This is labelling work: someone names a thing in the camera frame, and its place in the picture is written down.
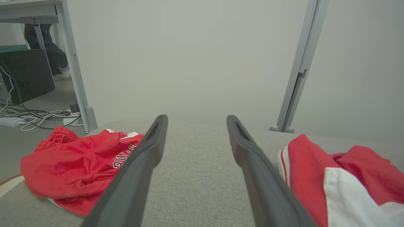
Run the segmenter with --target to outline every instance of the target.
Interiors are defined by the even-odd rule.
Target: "teal object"
[[[28,50],[27,45],[8,45],[0,46],[0,54],[13,51]]]

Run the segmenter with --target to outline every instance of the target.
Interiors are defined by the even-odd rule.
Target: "metal frame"
[[[330,0],[309,1],[278,122],[270,131],[294,132],[290,125],[313,61],[329,2]]]
[[[77,59],[76,47],[73,40],[73,32],[70,24],[67,1],[63,0],[16,0],[10,2],[0,2],[0,23],[30,23],[34,24],[35,32],[41,49],[45,50],[45,45],[40,31],[42,23],[58,23],[63,42],[65,44],[65,53],[70,67],[74,91],[85,132],[88,133],[89,125],[86,114],[88,106],[86,94],[84,91],[83,80],[81,77],[80,66]]]
[[[69,11],[67,9],[67,2],[64,0],[61,4],[56,4],[57,18],[59,20],[60,31],[62,34],[63,43],[65,44],[65,53],[67,62],[69,63],[70,74],[72,76],[74,92],[76,93],[77,103],[80,113],[86,113],[85,107],[88,105],[86,93],[84,91],[83,79],[80,73],[80,66],[78,63],[76,46],[73,41],[73,32],[70,24]],[[87,115],[82,117],[86,133],[90,131]]]

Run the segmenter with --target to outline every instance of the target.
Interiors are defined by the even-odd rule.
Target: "person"
[[[69,66],[66,54],[52,42],[51,24],[41,24],[41,32],[45,43],[46,54],[48,55],[50,70],[52,71],[54,80],[63,80],[70,77]],[[35,27],[33,24],[25,24],[24,29],[25,40],[27,40],[31,49],[40,49],[38,38],[36,37]]]

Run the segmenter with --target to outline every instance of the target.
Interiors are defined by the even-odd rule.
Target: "white sneaker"
[[[63,79],[64,79],[63,74],[56,74],[53,76],[53,80],[63,80]]]
[[[64,77],[65,79],[71,77],[69,66],[66,66],[65,68],[60,68],[60,70],[62,71],[63,77]]]

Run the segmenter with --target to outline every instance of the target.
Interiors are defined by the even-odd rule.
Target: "black box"
[[[11,99],[14,104],[21,103],[15,83],[19,88],[22,102],[54,90],[53,76],[46,60],[45,51],[41,49],[0,54],[0,66],[13,78],[11,81],[14,89],[11,91]],[[1,70],[0,74],[9,92],[10,79]]]

